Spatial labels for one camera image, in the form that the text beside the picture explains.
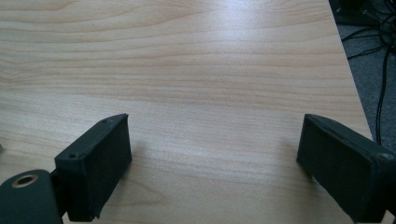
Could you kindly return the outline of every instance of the metal ring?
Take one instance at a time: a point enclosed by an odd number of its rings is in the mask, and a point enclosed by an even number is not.
[[[33,184],[35,181],[37,181],[37,179],[38,179],[38,175],[23,175],[20,178],[14,180],[11,186],[14,189],[24,188],[26,186]]]

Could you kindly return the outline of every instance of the table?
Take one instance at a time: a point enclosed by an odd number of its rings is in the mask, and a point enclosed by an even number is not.
[[[295,161],[304,113],[370,137],[327,1],[0,8],[1,182],[128,113],[134,161],[94,223],[352,223]]]

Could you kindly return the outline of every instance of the floor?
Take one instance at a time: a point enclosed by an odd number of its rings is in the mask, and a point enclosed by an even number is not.
[[[364,27],[337,25],[343,38]],[[369,31],[361,35],[376,35],[378,31]],[[358,54],[364,50],[381,45],[378,35],[350,39],[343,43],[346,56]],[[373,139],[375,137],[375,115],[382,85],[383,62],[386,49],[348,60],[355,79],[361,104],[366,115]],[[382,146],[396,152],[396,53],[391,53],[388,60],[388,78],[382,107],[381,139]]]

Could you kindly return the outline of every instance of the wood grain surface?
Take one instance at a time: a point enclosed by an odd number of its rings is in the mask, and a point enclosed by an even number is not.
[[[370,136],[326,0],[0,1],[1,182],[119,113],[94,223],[352,223],[295,161],[304,113]]]

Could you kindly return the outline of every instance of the small dark object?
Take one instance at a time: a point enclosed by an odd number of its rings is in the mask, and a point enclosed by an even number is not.
[[[11,177],[0,187],[0,224],[99,217],[132,161],[128,115],[103,119],[55,157],[56,169]]]
[[[354,222],[395,215],[396,154],[348,127],[305,115],[297,162]]]

